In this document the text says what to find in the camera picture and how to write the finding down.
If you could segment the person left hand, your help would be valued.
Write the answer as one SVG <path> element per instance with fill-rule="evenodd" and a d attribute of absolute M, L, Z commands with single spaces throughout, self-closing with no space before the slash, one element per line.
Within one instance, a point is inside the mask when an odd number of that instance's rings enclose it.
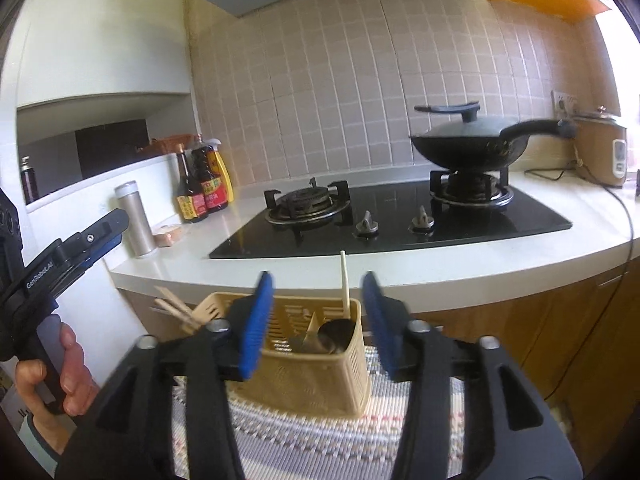
<path fill-rule="evenodd" d="M 90 370 L 85 366 L 85 355 L 70 326 L 60 325 L 60 341 L 64 358 L 60 381 L 65 398 L 64 412 L 70 416 L 85 414 L 99 391 Z M 54 452 L 62 454 L 70 440 L 70 432 L 49 412 L 41 400 L 36 387 L 46 378 L 46 366 L 40 360 L 18 361 L 15 367 L 17 393 L 32 413 L 37 434 L 43 437 Z"/>

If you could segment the person left forearm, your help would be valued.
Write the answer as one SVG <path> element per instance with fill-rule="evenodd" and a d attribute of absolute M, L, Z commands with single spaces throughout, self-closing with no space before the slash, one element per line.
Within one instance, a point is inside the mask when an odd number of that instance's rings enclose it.
<path fill-rule="evenodd" d="M 32 413 L 24 417 L 17 435 L 32 458 L 51 478 L 54 478 L 61 455 L 38 432 Z"/>

